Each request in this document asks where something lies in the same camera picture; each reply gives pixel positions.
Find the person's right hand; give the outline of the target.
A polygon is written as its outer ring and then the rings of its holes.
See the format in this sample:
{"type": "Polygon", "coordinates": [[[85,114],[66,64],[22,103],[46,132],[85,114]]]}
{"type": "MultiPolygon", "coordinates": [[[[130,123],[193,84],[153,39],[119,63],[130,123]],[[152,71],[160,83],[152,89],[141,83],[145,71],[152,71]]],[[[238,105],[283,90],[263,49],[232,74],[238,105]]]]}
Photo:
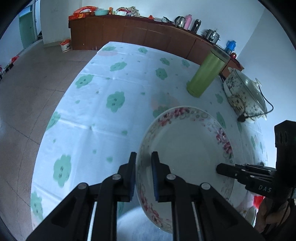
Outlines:
{"type": "Polygon", "coordinates": [[[274,212],[271,211],[272,204],[272,199],[264,198],[259,206],[254,226],[259,233],[262,233],[267,225],[279,226],[284,223],[291,213],[289,201],[286,201],[279,210],[274,212]]]}

